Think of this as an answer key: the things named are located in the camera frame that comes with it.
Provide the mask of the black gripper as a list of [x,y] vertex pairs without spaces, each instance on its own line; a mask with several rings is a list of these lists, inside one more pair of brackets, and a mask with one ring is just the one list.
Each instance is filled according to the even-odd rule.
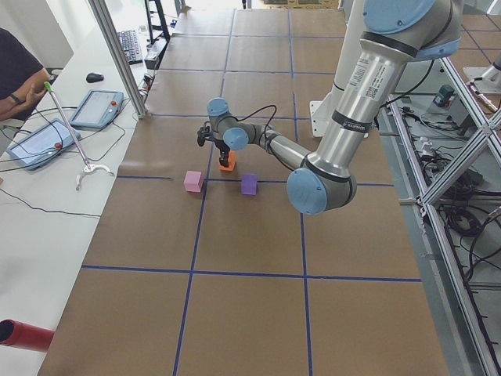
[[218,158],[218,161],[220,166],[223,166],[223,168],[228,168],[230,148],[225,144],[225,142],[222,139],[215,139],[214,144],[219,149],[220,156]]

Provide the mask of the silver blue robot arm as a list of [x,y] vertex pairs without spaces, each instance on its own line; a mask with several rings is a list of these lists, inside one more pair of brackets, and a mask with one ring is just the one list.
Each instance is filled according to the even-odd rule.
[[305,149],[269,125],[234,117],[223,98],[208,103],[208,120],[197,142],[214,142],[221,162],[229,151],[250,144],[272,154],[290,168],[287,195],[303,214],[343,207],[356,193],[351,160],[405,66],[452,55],[460,44],[462,18],[461,1],[356,1],[343,46],[354,46],[359,58],[341,60],[352,68],[351,77],[337,102],[326,98],[331,114],[316,150]]

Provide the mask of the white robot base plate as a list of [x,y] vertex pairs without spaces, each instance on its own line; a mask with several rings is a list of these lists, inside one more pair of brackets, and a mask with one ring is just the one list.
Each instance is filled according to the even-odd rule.
[[323,137],[328,125],[327,105],[323,101],[309,103],[312,135],[316,138]]

